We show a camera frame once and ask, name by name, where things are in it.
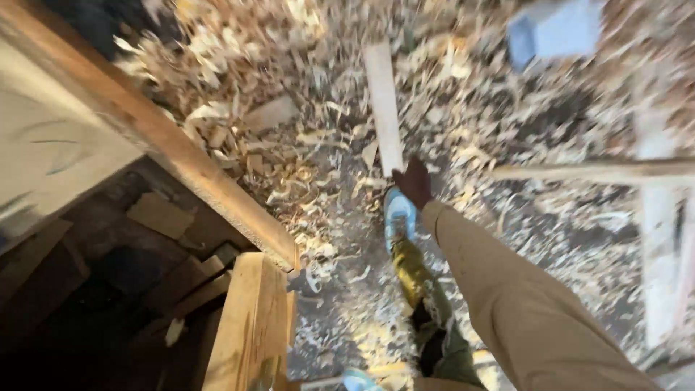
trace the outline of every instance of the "blue sneaker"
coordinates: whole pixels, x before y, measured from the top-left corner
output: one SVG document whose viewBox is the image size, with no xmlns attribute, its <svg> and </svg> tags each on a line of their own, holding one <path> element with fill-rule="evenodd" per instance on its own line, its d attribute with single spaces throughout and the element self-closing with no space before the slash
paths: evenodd
<svg viewBox="0 0 695 391">
<path fill-rule="evenodd" d="M 367 373 L 353 368 L 343 372 L 343 385 L 347 391 L 384 391 Z"/>
<path fill-rule="evenodd" d="M 396 218 L 405 219 L 405 236 L 408 240 L 415 240 L 415 222 L 418 210 L 397 187 L 392 187 L 386 192 L 384 200 L 384 238 L 386 251 L 391 255 L 393 238 L 399 232 L 396 229 Z"/>
</svg>

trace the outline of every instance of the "blue object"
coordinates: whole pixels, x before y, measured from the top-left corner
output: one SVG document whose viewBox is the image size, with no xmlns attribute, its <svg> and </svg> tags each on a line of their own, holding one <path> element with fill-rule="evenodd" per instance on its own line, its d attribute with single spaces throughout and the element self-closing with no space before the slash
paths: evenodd
<svg viewBox="0 0 695 391">
<path fill-rule="evenodd" d="M 405 235 L 409 240 L 415 240 L 415 222 L 418 210 L 408 198 L 396 187 L 386 192 L 384 201 L 384 236 L 386 239 L 386 251 L 391 255 L 391 240 L 395 234 L 394 218 L 405 217 Z"/>
<path fill-rule="evenodd" d="M 343 385 L 347 391 L 384 391 L 367 373 L 353 368 L 343 372 Z"/>
<path fill-rule="evenodd" d="M 596 51 L 601 5 L 595 0 L 539 1 L 507 25 L 509 59 L 522 72 L 533 58 L 590 56 Z"/>
</svg>

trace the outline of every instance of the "beige sleeve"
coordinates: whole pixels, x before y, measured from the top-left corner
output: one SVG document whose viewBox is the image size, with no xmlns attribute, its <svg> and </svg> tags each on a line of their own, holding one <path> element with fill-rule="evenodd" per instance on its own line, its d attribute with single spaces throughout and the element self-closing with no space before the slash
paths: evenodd
<svg viewBox="0 0 695 391">
<path fill-rule="evenodd" d="M 429 202 L 423 220 L 517 390 L 659 389 L 562 283 L 441 202 Z"/>
</svg>

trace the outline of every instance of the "green pants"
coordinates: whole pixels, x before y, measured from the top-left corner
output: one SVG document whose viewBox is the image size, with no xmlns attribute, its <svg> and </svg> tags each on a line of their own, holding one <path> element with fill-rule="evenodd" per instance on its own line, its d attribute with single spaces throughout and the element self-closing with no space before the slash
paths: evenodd
<svg viewBox="0 0 695 391">
<path fill-rule="evenodd" d="M 393 245 L 393 266 L 403 294 L 414 309 L 420 370 L 424 377 L 459 381 L 484 389 L 473 369 L 468 341 L 461 335 L 451 304 L 423 263 L 423 254 L 405 239 Z"/>
</svg>

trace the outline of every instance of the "hand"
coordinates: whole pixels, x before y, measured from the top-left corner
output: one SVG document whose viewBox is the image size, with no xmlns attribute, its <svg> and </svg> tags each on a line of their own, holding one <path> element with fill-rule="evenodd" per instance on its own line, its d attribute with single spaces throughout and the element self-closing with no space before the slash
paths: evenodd
<svg viewBox="0 0 695 391">
<path fill-rule="evenodd" d="M 392 175 L 403 195 L 408 197 L 416 208 L 423 210 L 432 199 L 430 173 L 425 164 L 417 157 L 412 157 L 405 174 L 399 170 L 393 170 Z"/>
</svg>

